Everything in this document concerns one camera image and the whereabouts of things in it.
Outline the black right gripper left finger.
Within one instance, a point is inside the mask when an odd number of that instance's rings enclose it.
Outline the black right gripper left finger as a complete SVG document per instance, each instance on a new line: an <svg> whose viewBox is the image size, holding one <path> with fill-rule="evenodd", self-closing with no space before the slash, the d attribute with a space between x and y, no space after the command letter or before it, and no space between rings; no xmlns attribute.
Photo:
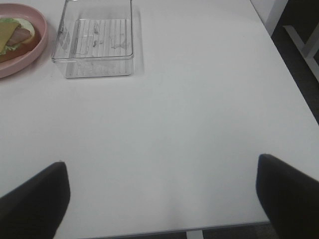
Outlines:
<svg viewBox="0 0 319 239"><path fill-rule="evenodd" d="M0 199L2 239L52 239L70 202L67 167L55 162Z"/></svg>

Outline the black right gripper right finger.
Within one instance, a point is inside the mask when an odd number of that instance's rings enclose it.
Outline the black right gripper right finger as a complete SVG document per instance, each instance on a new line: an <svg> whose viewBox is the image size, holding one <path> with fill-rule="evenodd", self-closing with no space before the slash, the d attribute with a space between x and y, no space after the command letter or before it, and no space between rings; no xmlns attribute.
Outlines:
<svg viewBox="0 0 319 239"><path fill-rule="evenodd" d="M271 154L258 158L256 193L281 239L319 237L319 182Z"/></svg>

